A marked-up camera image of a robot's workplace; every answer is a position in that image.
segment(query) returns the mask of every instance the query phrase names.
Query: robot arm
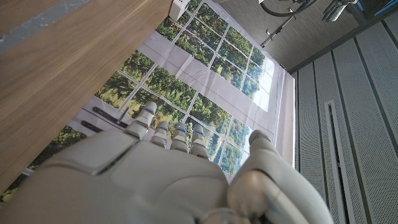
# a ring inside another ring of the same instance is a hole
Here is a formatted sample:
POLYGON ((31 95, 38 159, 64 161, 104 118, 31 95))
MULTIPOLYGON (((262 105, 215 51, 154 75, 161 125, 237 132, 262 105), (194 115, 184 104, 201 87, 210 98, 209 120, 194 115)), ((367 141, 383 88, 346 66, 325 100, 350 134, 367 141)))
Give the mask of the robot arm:
POLYGON ((228 189, 228 205, 252 222, 265 215, 272 223, 333 223, 312 185, 282 160, 268 137, 255 130, 250 156, 228 189))
POLYGON ((155 112, 149 102, 123 133, 103 131, 44 162, 0 211, 0 223, 333 223, 318 192, 261 131, 228 185, 208 160, 201 126, 189 152, 183 123, 170 150, 165 122, 143 141, 155 112))

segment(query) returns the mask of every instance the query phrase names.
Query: acoustic wall panel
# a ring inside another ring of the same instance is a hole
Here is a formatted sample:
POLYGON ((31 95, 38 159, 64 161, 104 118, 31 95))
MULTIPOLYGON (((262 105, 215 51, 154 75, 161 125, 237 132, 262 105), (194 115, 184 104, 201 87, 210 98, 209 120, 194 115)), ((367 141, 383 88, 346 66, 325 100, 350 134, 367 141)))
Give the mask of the acoustic wall panel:
POLYGON ((295 139, 295 147, 294 147, 294 168, 299 171, 299 94, 297 92, 298 90, 298 83, 297 83, 297 72, 294 75, 295 79, 294 79, 294 97, 295 97, 295 135, 296 135, 296 139, 295 139))
POLYGON ((334 51, 373 223, 398 220, 398 159, 353 39, 334 51))
POLYGON ((336 161, 331 160, 331 153, 334 153, 334 149, 330 149, 328 127, 326 124, 326 114, 328 114, 328 111, 325 111, 325 103, 333 100, 335 102, 337 116, 337 121, 335 122, 337 122, 338 132, 340 134, 342 152, 342 155, 339 152, 339 155, 336 156, 339 156, 340 163, 345 165, 341 169, 343 171, 342 176, 345 184, 343 187, 345 190, 349 220, 350 223, 366 223, 361 192, 359 189, 358 178, 356 176, 351 146, 349 144, 347 135, 347 127, 341 106, 340 94, 338 91, 335 68, 333 66, 331 53, 329 52, 325 54, 314 62, 315 75, 317 77, 318 102, 325 155, 326 176, 328 180, 330 212, 333 215, 335 223, 345 222, 344 218, 341 220, 338 218, 338 212, 340 213, 340 217, 344 216, 341 198, 339 202, 337 201, 337 198, 342 197, 342 195, 340 190, 337 189, 340 187, 340 184, 337 181, 336 185, 336 181, 334 181, 336 179, 338 180, 338 174, 336 172, 333 173, 332 171, 331 163, 336 163, 336 161))
POLYGON ((386 22, 394 37, 398 39, 398 11, 385 18, 384 21, 386 22))
POLYGON ((300 172, 326 200, 312 63, 298 71, 300 172))
POLYGON ((397 139, 398 49, 381 23, 373 25, 356 38, 397 139))

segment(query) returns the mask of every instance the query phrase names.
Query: tree foliage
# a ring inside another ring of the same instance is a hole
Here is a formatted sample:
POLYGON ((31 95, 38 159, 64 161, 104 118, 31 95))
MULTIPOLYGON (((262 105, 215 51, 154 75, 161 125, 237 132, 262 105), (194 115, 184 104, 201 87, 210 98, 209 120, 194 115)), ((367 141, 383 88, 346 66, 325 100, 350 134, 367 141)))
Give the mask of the tree foliage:
POLYGON ((219 35, 223 35, 228 27, 228 23, 206 3, 201 5, 197 13, 197 17, 210 26, 219 35))
POLYGON ((211 47, 213 50, 217 49, 221 37, 214 33, 211 29, 207 28, 201 22, 193 19, 191 23, 189 23, 187 29, 199 37, 199 39, 204 41, 204 43, 209 45, 209 47, 211 47))
POLYGON ((211 65, 211 69, 230 84, 240 89, 244 74, 227 60, 217 56, 211 65))
POLYGON ((229 27, 226 39, 241 50, 246 56, 250 55, 252 44, 233 27, 229 27))
POLYGON ((244 147, 246 142, 246 136, 250 134, 250 129, 236 118, 232 120, 231 129, 229 130, 228 139, 237 144, 240 147, 244 147))
POLYGON ((242 154, 242 150, 234 147, 230 143, 227 143, 221 160, 222 170, 231 175, 235 174, 235 172, 240 168, 242 154))
POLYGON ((261 66, 264 63, 266 56, 257 47, 254 47, 250 59, 261 66))
POLYGON ((255 63, 252 61, 249 62, 248 66, 248 75, 255 80, 256 82, 259 81, 260 76, 262 75, 262 69, 258 67, 255 63))
POLYGON ((220 159, 221 159, 221 153, 222 153, 223 151, 222 150, 218 150, 217 151, 217 153, 215 154, 215 157, 214 157, 214 160, 213 160, 213 162, 215 163, 215 164, 218 164, 219 163, 219 161, 220 161, 220 159))
POLYGON ((185 135, 186 135, 186 143, 188 148, 191 147, 191 143, 192 143, 192 134, 193 134, 193 128, 195 127, 195 125, 189 121, 190 118, 187 119, 187 121, 185 122, 185 128, 187 129, 185 131, 185 135))
POLYGON ((156 28, 156 31, 166 37, 169 41, 173 41, 180 30, 181 27, 177 26, 170 18, 163 20, 163 22, 156 28))
POLYGON ((226 57, 240 69, 246 70, 248 59, 229 43, 223 42, 218 53, 221 56, 226 57))
POLYGON ((190 12, 195 12, 195 10, 197 9, 197 7, 199 6, 201 0, 191 0, 189 2, 189 6, 188 6, 188 11, 190 12))
POLYGON ((250 99, 253 100, 254 99, 254 95, 259 90, 260 90, 260 85, 259 84, 257 84, 253 80, 251 80, 249 77, 246 77, 244 79, 242 92, 246 96, 250 97, 250 99))
MULTIPOLYGON (((69 126, 65 126, 55 137, 50 144, 33 160, 28 166, 30 169, 36 169, 41 163, 52 157, 54 154, 63 149, 87 138, 87 135, 74 130, 69 126)), ((26 175, 21 174, 0 196, 0 208, 16 193, 17 189, 27 178, 26 175)))
POLYGON ((177 20, 177 23, 180 24, 181 26, 184 26, 189 21, 190 18, 191 18, 191 15, 187 11, 185 11, 181 15, 181 17, 177 20))
POLYGON ((205 44, 200 42, 199 39, 197 39, 187 31, 184 31, 181 34, 175 45, 192 54, 195 59, 197 59, 206 66, 210 63, 210 60, 214 55, 214 52, 210 50, 210 48, 208 48, 205 44))
POLYGON ((188 109, 195 94, 193 88, 160 66, 155 68, 145 82, 145 86, 170 100, 170 102, 183 110, 188 109))
POLYGON ((124 73, 137 81, 141 81, 154 62, 136 50, 120 67, 124 73))
POLYGON ((222 135, 226 134, 231 120, 231 115, 200 93, 190 114, 222 135))
POLYGON ((135 87, 136 84, 133 81, 115 72, 95 96, 105 103, 119 108, 135 87))

